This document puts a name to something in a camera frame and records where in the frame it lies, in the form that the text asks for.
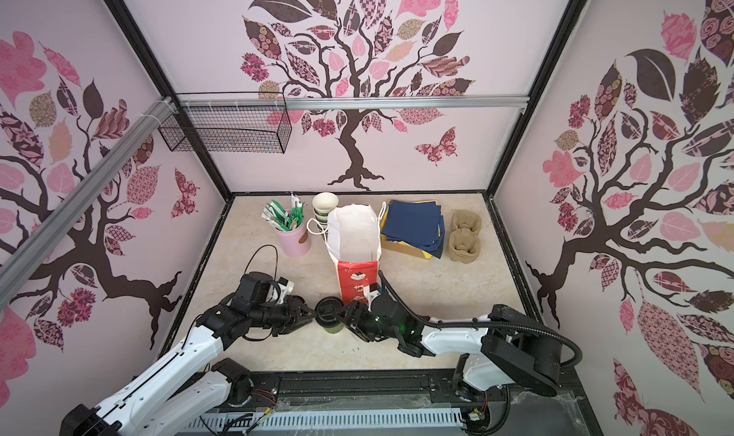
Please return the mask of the green paper coffee cup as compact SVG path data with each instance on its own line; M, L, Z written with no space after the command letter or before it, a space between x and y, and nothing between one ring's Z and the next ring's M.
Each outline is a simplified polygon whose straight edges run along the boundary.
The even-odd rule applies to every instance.
M329 334L337 334L344 328L342 323L336 323L334 325L325 326L324 330Z

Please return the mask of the black plastic cup lid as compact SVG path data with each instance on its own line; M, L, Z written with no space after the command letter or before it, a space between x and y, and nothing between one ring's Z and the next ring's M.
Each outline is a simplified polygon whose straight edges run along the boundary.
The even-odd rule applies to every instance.
M326 298L323 298L317 306L315 306L315 314L317 315L315 320L317 321L317 324L324 328L325 326L338 323L335 320L334 313L341 311L343 307L344 304L342 300L336 296L327 296Z

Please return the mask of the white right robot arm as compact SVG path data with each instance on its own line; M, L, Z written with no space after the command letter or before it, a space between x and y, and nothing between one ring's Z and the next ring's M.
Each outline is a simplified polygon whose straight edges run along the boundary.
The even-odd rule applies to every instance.
M575 342L506 304L472 319L421 316L382 272L378 277L366 300L334 309L336 321L363 342L395 340L398 350L412 358L459 355L458 383L472 391L514 384L554 397L561 370L583 359Z

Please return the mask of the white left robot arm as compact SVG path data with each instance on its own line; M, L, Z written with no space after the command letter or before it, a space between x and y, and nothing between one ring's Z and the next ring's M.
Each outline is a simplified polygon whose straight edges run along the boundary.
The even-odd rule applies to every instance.
M219 405L264 398L248 368L222 358L252 329L271 337L312 322L315 310L292 281L245 273L237 290L196 317L185 338L145 372L94 407L78 405L60 424L62 435L174 435Z

